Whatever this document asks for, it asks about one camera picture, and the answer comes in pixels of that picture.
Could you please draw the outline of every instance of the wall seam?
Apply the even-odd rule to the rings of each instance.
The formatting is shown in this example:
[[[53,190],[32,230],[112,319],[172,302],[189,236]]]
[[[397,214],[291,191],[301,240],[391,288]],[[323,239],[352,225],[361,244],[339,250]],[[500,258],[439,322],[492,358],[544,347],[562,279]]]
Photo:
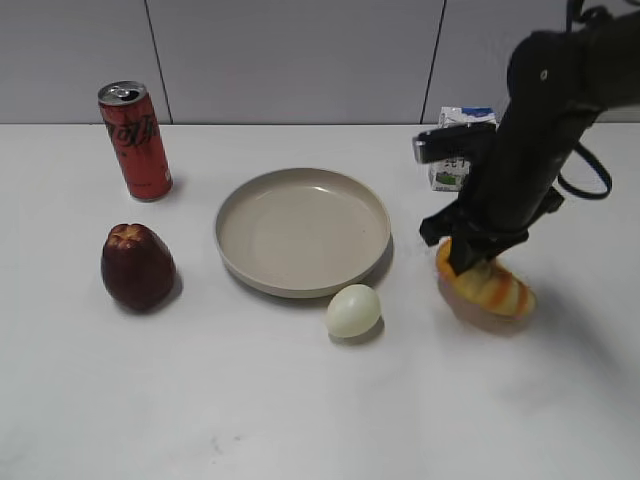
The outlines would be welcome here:
[[[169,104],[169,95],[167,94],[167,85],[164,82],[164,74],[162,73],[162,65],[160,64],[160,55],[158,54],[158,45],[156,43],[156,35],[153,31],[153,24],[151,23],[151,14],[149,13],[149,3],[144,0],[144,9],[147,13],[147,21],[149,22],[149,31],[151,32],[151,41],[153,42],[153,51],[156,55],[156,64],[158,65],[158,73],[160,74],[160,82],[162,83],[162,93],[164,94],[164,101],[167,104],[167,112],[169,113],[169,123],[173,125],[173,115],[171,114],[171,105]]]
[[[420,114],[420,123],[424,122],[424,114],[427,110],[427,99],[429,98],[429,89],[431,88],[431,80],[433,79],[433,71],[436,65],[436,57],[438,55],[438,46],[440,45],[440,34],[442,33],[442,25],[444,23],[444,16],[447,10],[447,0],[442,1],[442,10],[440,11],[440,21],[438,22],[438,34],[436,35],[436,41],[433,45],[433,55],[431,56],[431,66],[429,67],[429,77],[427,79],[427,88],[424,92],[424,100],[422,102],[422,113]]]

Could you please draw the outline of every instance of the yellow toy food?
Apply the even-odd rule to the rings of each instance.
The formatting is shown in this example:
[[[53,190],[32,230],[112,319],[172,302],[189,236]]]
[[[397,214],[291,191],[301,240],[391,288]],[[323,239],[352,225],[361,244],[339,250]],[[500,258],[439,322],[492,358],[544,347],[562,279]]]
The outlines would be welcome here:
[[[465,300],[491,313],[508,317],[526,315],[535,307],[536,298],[531,289],[495,259],[478,262],[473,268],[456,275],[449,264],[450,253],[451,239],[448,239],[438,249],[436,267]]]

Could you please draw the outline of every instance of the can lid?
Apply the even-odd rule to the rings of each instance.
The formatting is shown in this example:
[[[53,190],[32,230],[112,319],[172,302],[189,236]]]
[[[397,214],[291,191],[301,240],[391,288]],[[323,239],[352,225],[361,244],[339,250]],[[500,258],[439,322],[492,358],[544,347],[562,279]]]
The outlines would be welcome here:
[[[124,80],[105,85],[98,92],[98,101],[104,105],[129,105],[147,94],[147,87],[140,82]]]

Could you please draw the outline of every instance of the plate rim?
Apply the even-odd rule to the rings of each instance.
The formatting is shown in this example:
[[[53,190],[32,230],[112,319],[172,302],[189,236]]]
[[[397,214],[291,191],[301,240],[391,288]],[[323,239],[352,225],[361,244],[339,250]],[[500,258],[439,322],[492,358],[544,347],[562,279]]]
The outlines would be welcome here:
[[[263,280],[260,280],[258,278],[256,278],[255,276],[248,274],[247,272],[243,271],[242,269],[239,269],[236,265],[233,264],[233,262],[231,262],[231,260],[229,260],[229,258],[227,257],[227,255],[225,254],[222,245],[220,244],[220,237],[219,237],[219,231],[220,231],[220,222],[221,222],[221,217],[220,214],[223,212],[224,208],[227,207],[229,205],[229,203],[231,202],[231,200],[237,196],[239,193],[241,193],[244,189],[248,188],[250,185],[259,182],[260,180],[264,179],[265,177],[270,177],[270,176],[276,176],[278,174],[285,174],[288,172],[295,172],[295,171],[309,171],[309,172],[322,172],[322,173],[328,173],[330,175],[336,175],[339,177],[343,177],[346,178],[347,180],[355,183],[356,185],[359,185],[361,188],[363,188],[369,195],[372,196],[372,198],[375,200],[375,202],[378,204],[378,207],[380,208],[380,211],[383,213],[383,217],[384,217],[384,227],[385,227],[385,238],[384,238],[384,242],[383,245],[381,245],[381,248],[379,249],[380,251],[377,252],[377,256],[376,256],[376,260],[374,262],[372,262],[372,264],[367,267],[367,269],[365,269],[363,272],[359,272],[357,275],[353,276],[352,278],[349,278],[347,280],[345,280],[344,282],[341,282],[339,284],[331,284],[331,285],[322,285],[322,286],[318,286],[318,287],[314,287],[314,288],[304,288],[304,289],[292,289],[290,287],[286,287],[286,286],[282,286],[282,285],[278,285],[278,284],[274,284],[274,283],[265,283]],[[227,269],[239,280],[241,280],[244,284],[255,288],[257,290],[260,290],[262,292],[268,293],[270,295],[275,295],[278,297],[284,297],[284,298],[315,298],[315,297],[324,297],[327,295],[331,295],[332,293],[335,293],[337,291],[339,291],[340,289],[344,288],[345,286],[359,281],[362,278],[364,278],[367,274],[369,274],[371,272],[371,270],[373,270],[375,268],[375,266],[380,262],[380,260],[382,259],[382,257],[384,256],[385,252],[387,251],[387,248],[389,246],[389,242],[391,240],[391,219],[389,217],[389,212],[387,210],[387,207],[385,206],[384,202],[382,201],[382,199],[378,196],[378,194],[373,191],[373,189],[371,187],[369,187],[367,184],[353,178],[350,175],[346,175],[344,173],[341,172],[337,172],[335,170],[329,170],[326,168],[315,168],[315,167],[292,167],[292,168],[282,168],[282,169],[278,169],[278,170],[272,170],[269,172],[265,172],[263,174],[260,175],[256,175],[255,177],[252,177],[251,179],[247,180],[246,182],[242,183],[241,185],[239,185],[238,187],[236,187],[235,189],[233,189],[233,191],[226,196],[226,198],[223,200],[223,202],[220,204],[220,206],[218,207],[218,211],[216,212],[216,217],[215,217],[215,222],[213,225],[213,229],[214,229],[214,239],[216,242],[216,248],[218,250],[218,254],[220,255],[220,257],[222,258],[222,261],[224,262],[225,266],[227,267]]]

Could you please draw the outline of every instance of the milk carton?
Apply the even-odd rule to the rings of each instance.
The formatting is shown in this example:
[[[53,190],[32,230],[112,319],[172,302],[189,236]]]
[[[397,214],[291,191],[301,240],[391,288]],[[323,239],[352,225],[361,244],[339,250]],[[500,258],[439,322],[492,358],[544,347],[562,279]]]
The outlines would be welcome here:
[[[496,124],[496,115],[490,108],[442,107],[439,128],[453,125],[489,122]],[[458,192],[469,174],[469,161],[464,157],[451,157],[429,164],[429,183],[432,190]]]

